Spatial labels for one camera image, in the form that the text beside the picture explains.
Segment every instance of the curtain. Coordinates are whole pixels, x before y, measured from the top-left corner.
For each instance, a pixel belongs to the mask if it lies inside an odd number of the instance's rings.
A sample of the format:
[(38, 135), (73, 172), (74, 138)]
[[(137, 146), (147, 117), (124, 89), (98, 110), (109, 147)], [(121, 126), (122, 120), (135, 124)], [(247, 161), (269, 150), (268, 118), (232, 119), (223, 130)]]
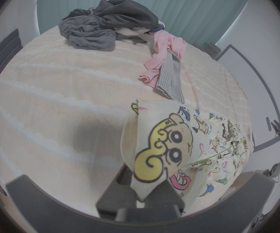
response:
[[(96, 7), (100, 0), (37, 0), (40, 33), (57, 25), (75, 8)], [(157, 15), (165, 30), (190, 44), (215, 44), (248, 0), (134, 0)]]

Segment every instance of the cartoon print shirt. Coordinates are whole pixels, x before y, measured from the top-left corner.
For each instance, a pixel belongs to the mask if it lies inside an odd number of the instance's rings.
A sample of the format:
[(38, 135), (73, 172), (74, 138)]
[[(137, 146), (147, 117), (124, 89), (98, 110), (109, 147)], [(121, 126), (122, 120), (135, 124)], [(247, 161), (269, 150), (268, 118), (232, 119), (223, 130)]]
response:
[[(167, 178), (179, 194), (189, 198), (189, 203), (213, 191), (207, 180), (223, 169), (217, 159), (234, 151), (234, 139), (240, 142), (240, 126), (173, 100), (132, 103), (131, 108), (121, 151), (133, 170), (131, 188), (138, 198), (144, 200)], [(224, 164), (225, 170), (237, 164), (239, 167), (239, 160)], [(222, 172), (216, 175), (217, 181), (224, 178)]]

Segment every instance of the bed sheet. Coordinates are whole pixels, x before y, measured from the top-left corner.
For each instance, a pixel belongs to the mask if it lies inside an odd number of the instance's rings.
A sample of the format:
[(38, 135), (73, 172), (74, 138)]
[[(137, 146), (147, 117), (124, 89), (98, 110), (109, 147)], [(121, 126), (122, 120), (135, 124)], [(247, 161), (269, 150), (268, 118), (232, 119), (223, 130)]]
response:
[[(167, 99), (138, 79), (151, 56), (121, 41), (110, 50), (75, 49), (58, 27), (28, 43), (0, 75), (0, 185), (26, 174), (57, 200), (98, 216), (95, 203), (123, 164), (131, 103)], [(235, 78), (189, 44), (182, 64), (186, 104), (241, 124), (249, 157), (249, 103)], [(187, 214), (212, 205), (232, 183), (197, 198)]]

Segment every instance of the white wall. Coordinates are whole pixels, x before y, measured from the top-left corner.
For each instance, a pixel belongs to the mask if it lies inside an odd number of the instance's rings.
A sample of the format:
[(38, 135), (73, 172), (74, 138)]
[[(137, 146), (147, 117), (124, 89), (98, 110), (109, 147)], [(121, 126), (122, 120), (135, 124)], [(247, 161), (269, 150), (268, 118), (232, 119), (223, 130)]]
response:
[[(258, 70), (280, 111), (280, 13), (270, 0), (248, 1), (235, 22), (216, 43), (221, 50), (229, 44), (238, 49)], [(280, 142), (253, 153), (245, 171), (268, 169), (279, 161)], [(279, 198), (280, 181), (275, 184), (263, 213), (269, 212)]]
[(10, 0), (0, 11), (0, 42), (15, 29), (22, 46), (40, 35), (37, 0)]

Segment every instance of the ribbed gray knit fabric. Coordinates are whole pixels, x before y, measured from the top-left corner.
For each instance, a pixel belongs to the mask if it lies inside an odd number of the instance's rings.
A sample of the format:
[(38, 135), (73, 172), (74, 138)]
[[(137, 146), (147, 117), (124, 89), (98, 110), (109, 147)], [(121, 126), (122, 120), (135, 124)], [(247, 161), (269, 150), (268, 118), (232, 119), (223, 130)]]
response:
[(161, 66), (161, 74), (156, 88), (172, 100), (184, 103), (181, 90), (181, 60), (170, 49), (167, 49), (167, 57)]

